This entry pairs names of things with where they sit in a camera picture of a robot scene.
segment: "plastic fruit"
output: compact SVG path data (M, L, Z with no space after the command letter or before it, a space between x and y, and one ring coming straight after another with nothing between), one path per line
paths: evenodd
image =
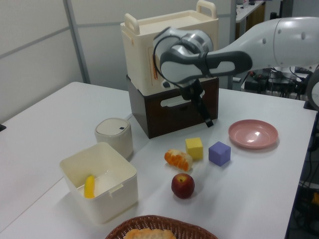
M189 198L193 194L194 189L195 182L190 175L179 173L173 177L171 190L177 197L182 199Z
M170 149L164 155L166 162L184 171L189 171L193 165L192 157L177 149Z
M86 197L86 198L95 198L95 196L94 196L94 188L95 188L95 178L94 178L93 175L90 175L85 180L84 197Z

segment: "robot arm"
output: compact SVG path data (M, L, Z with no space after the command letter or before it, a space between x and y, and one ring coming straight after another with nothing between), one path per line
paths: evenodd
M319 18L269 20L217 51L204 32L170 27L154 38L154 47L161 74L181 87L204 77L276 66L308 66L319 63Z

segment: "toy orange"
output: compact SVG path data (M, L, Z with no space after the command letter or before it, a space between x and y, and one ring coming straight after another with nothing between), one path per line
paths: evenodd
M164 155L164 159L169 165L184 171L189 171L193 165L192 157L177 149L170 149L167 151Z

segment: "canister lid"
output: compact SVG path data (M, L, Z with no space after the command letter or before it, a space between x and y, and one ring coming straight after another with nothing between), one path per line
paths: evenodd
M129 124L125 119L110 118L102 121L96 127L96 132L104 135L117 135L121 134Z

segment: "red apple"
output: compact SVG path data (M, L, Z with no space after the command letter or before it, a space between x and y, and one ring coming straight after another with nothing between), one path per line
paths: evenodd
M194 179L187 173L179 173L173 177L171 190L179 198L189 198L195 189Z

